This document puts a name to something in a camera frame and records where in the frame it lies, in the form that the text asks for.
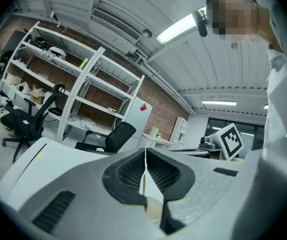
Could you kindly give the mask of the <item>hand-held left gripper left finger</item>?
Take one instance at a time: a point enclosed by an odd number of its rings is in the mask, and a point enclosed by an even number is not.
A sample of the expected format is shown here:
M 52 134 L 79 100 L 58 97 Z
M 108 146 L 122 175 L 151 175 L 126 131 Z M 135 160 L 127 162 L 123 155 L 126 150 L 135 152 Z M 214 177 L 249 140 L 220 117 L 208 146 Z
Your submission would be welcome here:
M 163 231 L 139 193 L 145 151 L 75 166 L 37 191 L 19 213 L 60 240 L 157 240 Z

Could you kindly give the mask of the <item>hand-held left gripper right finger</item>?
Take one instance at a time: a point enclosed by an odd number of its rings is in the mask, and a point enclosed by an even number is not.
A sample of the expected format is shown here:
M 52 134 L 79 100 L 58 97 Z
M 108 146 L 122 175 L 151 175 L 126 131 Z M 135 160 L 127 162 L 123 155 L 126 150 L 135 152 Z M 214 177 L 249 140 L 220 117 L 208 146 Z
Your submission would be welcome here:
M 173 234 L 205 215 L 241 168 L 240 162 L 147 148 L 147 212 L 165 234 Z

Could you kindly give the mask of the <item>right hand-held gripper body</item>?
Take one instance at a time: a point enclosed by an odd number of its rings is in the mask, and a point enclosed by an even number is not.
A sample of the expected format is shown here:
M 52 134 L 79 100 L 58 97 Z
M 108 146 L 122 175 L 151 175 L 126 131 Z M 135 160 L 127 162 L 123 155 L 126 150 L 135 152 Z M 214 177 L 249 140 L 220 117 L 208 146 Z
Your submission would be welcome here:
M 199 148 L 219 152 L 219 160 L 231 161 L 244 148 L 243 141 L 234 123 L 200 139 Z

